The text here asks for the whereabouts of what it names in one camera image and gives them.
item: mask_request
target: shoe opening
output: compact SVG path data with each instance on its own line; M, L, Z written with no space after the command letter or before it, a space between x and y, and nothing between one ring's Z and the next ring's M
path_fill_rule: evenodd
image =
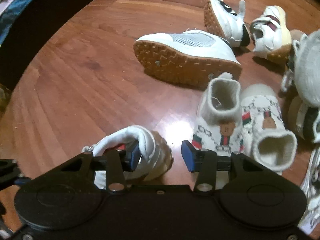
M295 154L293 148L294 141L291 135L280 138L267 137L258 145L261 161L270 167L288 165Z
M238 84L233 81L217 80L212 86L211 101L217 110L229 110L236 106Z

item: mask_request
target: black curved edge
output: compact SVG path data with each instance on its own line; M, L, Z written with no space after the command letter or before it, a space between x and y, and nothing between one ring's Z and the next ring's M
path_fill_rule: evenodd
M73 15L93 0L33 0L0 48L0 83L13 90L32 59Z

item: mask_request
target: mesh panel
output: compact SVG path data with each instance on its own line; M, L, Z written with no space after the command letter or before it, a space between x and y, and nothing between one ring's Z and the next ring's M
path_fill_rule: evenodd
M169 34L174 42L179 42L192 47L211 47L216 41L201 33Z

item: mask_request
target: white shoe with brown sole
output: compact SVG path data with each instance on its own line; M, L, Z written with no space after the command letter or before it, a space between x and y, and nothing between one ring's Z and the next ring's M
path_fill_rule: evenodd
M285 65L292 45L287 29L285 12L279 6L267 6L263 14L252 21L250 32L253 35L255 56Z
M245 1L239 2L236 13L223 0L206 0L204 5L204 25L211 34L226 39L231 47L250 44L250 34L244 24Z
M145 35L133 49L145 72L166 82L207 87L223 72L238 80L242 71L229 43L201 30Z

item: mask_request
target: sneaker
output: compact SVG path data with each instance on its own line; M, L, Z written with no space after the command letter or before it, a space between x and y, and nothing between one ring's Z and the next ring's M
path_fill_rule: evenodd
M301 189L308 199L308 206L298 227L309 235L320 222L320 148L315 148L310 156L306 176Z
M124 172L126 180L141 177L144 178L144 181L152 180L170 169L173 158L167 142L157 132L150 132L139 125L132 125L106 136L90 147L85 146L82 152L92 151L94 156L101 156L107 149L135 140L139 141L142 157L134 172ZM106 172L96 171L94 183L98 188L106 189Z
M320 142L320 110L307 106L295 97L288 111L288 128L296 135L311 143Z
M281 90L286 92L294 82L302 101L310 107L320 108L319 60L320 30L293 40L289 69L282 80Z
M225 71L235 79L241 74L229 43L200 30L145 35L133 49L147 74L167 82L206 87L212 77Z
M255 56L285 65L292 41L281 7L267 6L263 14L252 21L250 32L254 39Z
M206 0L204 5L204 25L211 34L226 39L231 47L248 46L250 34L243 22L245 1L239 2L236 13L223 0Z
M196 115L192 145L230 156L242 150L240 83L223 73L204 91Z
M295 158L297 139L284 128L275 92L256 84L241 94L244 153L279 174Z

